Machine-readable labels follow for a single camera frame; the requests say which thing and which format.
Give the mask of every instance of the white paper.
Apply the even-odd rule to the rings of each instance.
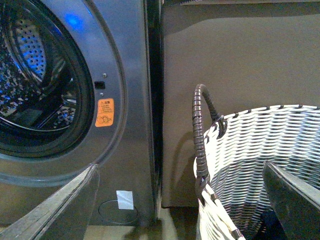
[[[132,191],[116,191],[119,209],[134,210],[134,197]]]

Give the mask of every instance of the front-load washer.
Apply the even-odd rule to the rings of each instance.
[[[147,4],[0,0],[0,223],[100,163],[91,224],[156,218]]]

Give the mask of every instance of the laundry basket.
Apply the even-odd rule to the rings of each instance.
[[[212,119],[205,133],[202,96]],[[261,214],[271,209],[263,181],[266,161],[320,190],[319,107],[276,105],[222,116],[206,86],[199,84],[192,120],[198,240],[255,236]]]

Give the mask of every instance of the warning sticker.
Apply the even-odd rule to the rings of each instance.
[[[100,99],[98,101],[98,114],[96,116],[96,127],[107,127],[114,123],[115,102],[113,98]]]

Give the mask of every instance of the white wicker basket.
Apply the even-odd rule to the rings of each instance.
[[[212,118],[205,134],[202,95]],[[320,190],[319,107],[276,105],[223,117],[199,84],[192,110],[197,239],[244,239],[240,231],[247,240],[255,236],[261,214],[271,209],[262,175],[268,160]]]

